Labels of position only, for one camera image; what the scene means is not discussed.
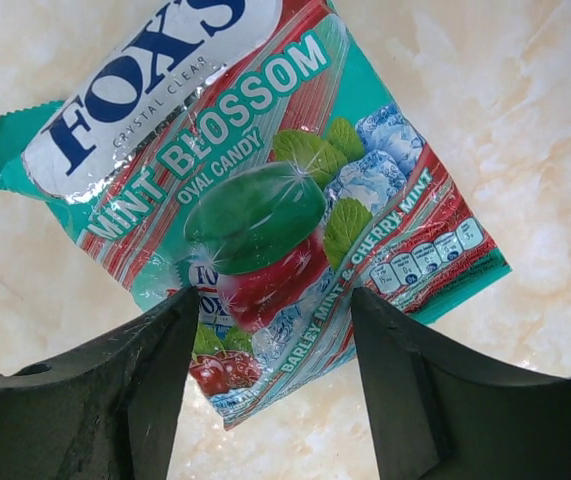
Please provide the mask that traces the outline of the teal mint cherry candy bag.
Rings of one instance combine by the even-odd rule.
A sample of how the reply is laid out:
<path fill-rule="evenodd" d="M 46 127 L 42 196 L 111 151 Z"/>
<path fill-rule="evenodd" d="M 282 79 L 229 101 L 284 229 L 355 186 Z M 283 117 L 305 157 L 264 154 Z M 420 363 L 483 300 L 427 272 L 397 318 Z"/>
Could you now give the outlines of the teal mint cherry candy bag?
<path fill-rule="evenodd" d="M 226 428 L 354 358 L 355 288 L 430 324 L 510 270 L 328 1 L 164 3 L 67 100 L 0 116 L 0 190 L 142 309 L 198 291 Z"/>

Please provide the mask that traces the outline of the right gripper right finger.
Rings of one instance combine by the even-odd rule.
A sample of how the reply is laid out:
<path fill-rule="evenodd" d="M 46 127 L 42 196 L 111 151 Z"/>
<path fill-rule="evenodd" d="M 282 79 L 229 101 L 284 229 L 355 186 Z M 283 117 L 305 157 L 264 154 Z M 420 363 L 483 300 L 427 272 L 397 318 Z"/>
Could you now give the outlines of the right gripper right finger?
<path fill-rule="evenodd" d="M 383 479 L 571 479 L 571 378 L 519 368 L 366 288 L 351 314 Z"/>

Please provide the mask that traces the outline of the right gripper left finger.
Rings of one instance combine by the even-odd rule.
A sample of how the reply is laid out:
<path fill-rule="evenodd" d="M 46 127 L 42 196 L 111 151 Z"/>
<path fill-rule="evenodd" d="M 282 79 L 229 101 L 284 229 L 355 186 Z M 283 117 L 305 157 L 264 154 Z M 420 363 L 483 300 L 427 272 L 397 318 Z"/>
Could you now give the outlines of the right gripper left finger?
<path fill-rule="evenodd" d="M 195 289 L 0 374 L 0 479 L 165 479 L 198 325 Z"/>

